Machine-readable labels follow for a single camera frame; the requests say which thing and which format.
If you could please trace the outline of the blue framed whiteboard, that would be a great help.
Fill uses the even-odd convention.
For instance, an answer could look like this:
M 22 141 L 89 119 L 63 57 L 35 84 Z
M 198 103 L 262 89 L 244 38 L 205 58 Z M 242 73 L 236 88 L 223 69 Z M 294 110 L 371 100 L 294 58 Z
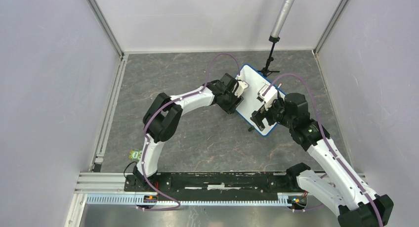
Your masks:
M 261 136 L 269 135 L 270 132 L 277 126 L 277 123 L 272 125 L 271 131 L 261 132 L 251 120 L 251 114 L 263 106 L 263 103 L 257 100 L 257 93 L 264 85 L 270 85 L 271 81 L 262 76 L 249 64 L 242 66 L 240 76 L 236 76 L 236 79 L 245 81 L 249 85 L 249 87 L 242 94 L 243 101 L 237 106 L 237 113 L 240 114 L 251 126 L 253 126 Z

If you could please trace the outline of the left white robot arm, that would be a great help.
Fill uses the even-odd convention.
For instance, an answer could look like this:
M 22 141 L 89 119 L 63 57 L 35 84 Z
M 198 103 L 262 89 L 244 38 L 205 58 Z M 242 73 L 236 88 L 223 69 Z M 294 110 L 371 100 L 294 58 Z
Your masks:
M 249 84 L 228 73 L 221 79 L 206 82 L 187 93 L 169 96 L 160 93 L 143 117 L 144 145 L 140 160 L 133 170 L 136 184 L 143 191 L 155 186 L 160 153 L 166 141 L 176 132 L 181 117 L 193 110 L 218 105 L 227 114 L 235 112 L 243 101 L 243 93 Z

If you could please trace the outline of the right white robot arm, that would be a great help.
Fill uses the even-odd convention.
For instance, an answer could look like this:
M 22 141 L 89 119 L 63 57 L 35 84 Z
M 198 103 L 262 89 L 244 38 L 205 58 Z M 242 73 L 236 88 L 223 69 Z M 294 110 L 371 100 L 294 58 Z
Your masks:
M 363 181 L 342 157 L 329 133 L 310 117 L 308 102 L 300 93 L 281 98 L 278 93 L 258 95 L 263 105 L 251 115 L 258 128 L 263 120 L 289 128 L 293 140 L 324 169 L 332 180 L 329 184 L 317 177 L 304 163 L 287 169 L 286 187 L 291 191 L 303 189 L 314 195 L 336 216 L 342 227 L 383 227 L 388 224 L 394 203 L 378 195 Z

